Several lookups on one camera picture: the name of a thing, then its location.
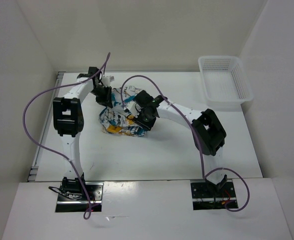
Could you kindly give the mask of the colourful printed shorts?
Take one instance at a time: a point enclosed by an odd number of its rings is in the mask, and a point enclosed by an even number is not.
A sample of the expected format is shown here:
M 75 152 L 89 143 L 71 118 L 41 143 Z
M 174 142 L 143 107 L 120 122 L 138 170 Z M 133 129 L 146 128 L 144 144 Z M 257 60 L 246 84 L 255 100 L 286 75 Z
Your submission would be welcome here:
M 106 106 L 98 116 L 104 133 L 130 137 L 144 137 L 146 135 L 147 131 L 134 123 L 134 116 L 123 109 L 120 87 L 111 90 L 111 103 L 112 108 Z

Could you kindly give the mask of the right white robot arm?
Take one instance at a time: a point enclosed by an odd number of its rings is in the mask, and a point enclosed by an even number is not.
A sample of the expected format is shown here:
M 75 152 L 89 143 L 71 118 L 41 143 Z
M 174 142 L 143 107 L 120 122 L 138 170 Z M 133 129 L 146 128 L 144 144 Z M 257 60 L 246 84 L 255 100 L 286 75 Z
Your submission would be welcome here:
M 134 123 L 146 131 L 152 129 L 157 118 L 189 128 L 194 144 L 200 152 L 202 175 L 205 175 L 204 156 L 211 157 L 211 170 L 218 167 L 227 133 L 212 109 L 194 110 L 176 104 L 162 95 L 154 98 L 144 90 L 133 98 L 127 109 L 132 113 Z

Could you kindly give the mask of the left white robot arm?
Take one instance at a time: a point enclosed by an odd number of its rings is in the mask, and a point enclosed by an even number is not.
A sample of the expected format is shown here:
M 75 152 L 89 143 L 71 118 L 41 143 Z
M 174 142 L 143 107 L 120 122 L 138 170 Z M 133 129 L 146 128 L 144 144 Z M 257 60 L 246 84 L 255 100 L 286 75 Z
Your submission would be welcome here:
M 68 199 L 81 200 L 86 197 L 87 187 L 80 160 L 80 135 L 84 129 L 82 102 L 93 94 L 96 102 L 104 107 L 112 106 L 110 77 L 104 77 L 97 67 L 77 76 L 77 85 L 68 93 L 53 100 L 53 126 L 57 131 L 66 157 L 65 174 L 58 193 Z

